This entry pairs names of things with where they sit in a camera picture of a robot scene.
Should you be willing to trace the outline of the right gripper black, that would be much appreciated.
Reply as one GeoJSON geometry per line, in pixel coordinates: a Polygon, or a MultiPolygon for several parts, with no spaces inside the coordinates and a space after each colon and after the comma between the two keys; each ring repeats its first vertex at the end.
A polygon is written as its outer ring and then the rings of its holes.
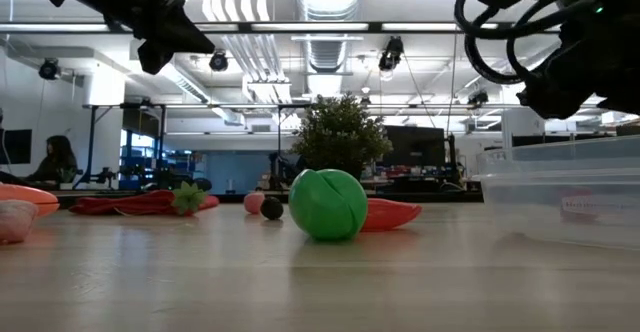
{"type": "Polygon", "coordinates": [[[529,70],[517,66],[521,105],[544,119],[567,119],[592,95],[598,106],[639,112],[639,3],[561,6],[560,47],[529,70]]]}

